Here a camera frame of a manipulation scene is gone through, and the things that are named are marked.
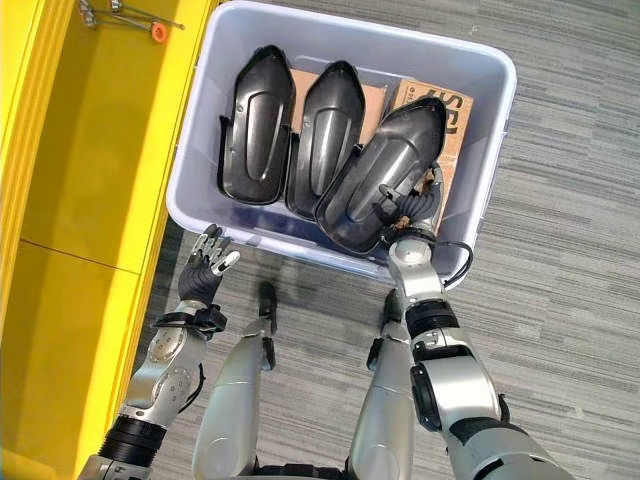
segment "cardboard box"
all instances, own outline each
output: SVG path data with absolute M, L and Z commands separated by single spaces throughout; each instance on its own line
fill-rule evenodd
M 318 74 L 304 72 L 302 70 L 291 70 L 293 81 L 296 84 L 296 104 L 293 109 L 293 119 L 291 127 L 294 132 L 300 133 L 302 128 L 302 113 L 304 111 L 304 100 L 307 92 L 319 77 Z M 362 130 L 360 132 L 360 143 L 366 144 L 373 137 L 384 110 L 384 99 L 387 95 L 386 87 L 372 87 L 370 85 L 362 85 L 364 93 L 365 112 L 362 121 Z
M 473 98 L 438 85 L 403 78 L 398 85 L 392 108 L 396 109 L 424 96 L 440 98 L 447 107 L 447 130 L 442 153 L 438 157 L 438 163 L 444 177 L 443 204 L 446 205 L 451 184 L 453 183 L 453 176 L 456 172 L 464 133 L 471 115 Z

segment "clear plastic bin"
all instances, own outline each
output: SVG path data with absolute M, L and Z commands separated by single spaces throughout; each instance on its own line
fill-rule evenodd
M 343 253 L 313 223 L 284 203 L 249 206 L 218 189 L 220 115 L 229 115 L 236 75 L 264 45 L 282 48 L 294 68 L 322 72 L 331 61 L 355 65 L 363 83 L 389 87 L 403 77 L 442 85 L 474 98 L 471 118 L 440 240 L 473 246 L 491 196 L 498 153 L 516 88 L 512 61 L 495 48 L 385 25 L 260 3 L 233 1 L 217 8 L 207 27 L 167 192 L 171 217 L 202 232 L 226 227 L 234 241 L 331 268 L 388 280 L 384 255 Z M 443 277 L 466 259 L 453 247 L 437 248 Z

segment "robotic arm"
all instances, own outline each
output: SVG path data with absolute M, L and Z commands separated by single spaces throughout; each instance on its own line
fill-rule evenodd
M 439 168 L 432 188 L 441 188 Z M 527 433 L 509 422 L 503 395 L 447 302 L 444 283 L 431 265 L 435 245 L 428 197 L 381 190 L 411 215 L 394 238 L 389 270 L 411 337 L 411 384 L 420 424 L 440 432 L 458 480 L 569 480 L 571 477 Z
M 156 322 L 158 332 L 145 361 L 131 379 L 99 454 L 89 457 L 79 480 L 148 479 L 167 428 L 200 392 L 207 341 L 226 326 L 213 297 L 222 274 L 240 257 L 226 253 L 230 240 L 221 234 L 212 225 L 196 241 L 180 275 L 180 304 Z M 197 371 L 199 385 L 190 393 Z

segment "yellow shelf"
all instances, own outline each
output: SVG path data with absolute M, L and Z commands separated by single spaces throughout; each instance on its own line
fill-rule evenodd
M 22 48 L 6 75 L 3 58 L 6 478 L 74 478 L 128 384 L 171 162 L 217 5 L 131 3 L 186 29 L 159 45 L 134 29 L 88 30 L 73 0 L 3 2 L 3 54 L 7 41 Z

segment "floor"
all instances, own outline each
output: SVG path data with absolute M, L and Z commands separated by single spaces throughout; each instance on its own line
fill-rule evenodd
M 476 262 L 450 302 L 514 423 L 576 478 L 640 478 L 640 2 L 284 3 L 489 44 L 514 60 L 495 192 Z M 149 322 L 175 306 L 174 271 L 193 239 L 167 227 Z M 217 296 L 229 328 L 209 346 L 209 380 L 167 434 L 156 479 L 190 478 L 213 380 L 255 316 L 261 279 L 277 284 L 281 307 L 260 460 L 339 466 L 347 455 L 388 287 L 240 251 Z M 151 334 L 146 327 L 141 353 Z M 443 442 L 418 426 L 414 464 L 415 479 L 452 478 Z

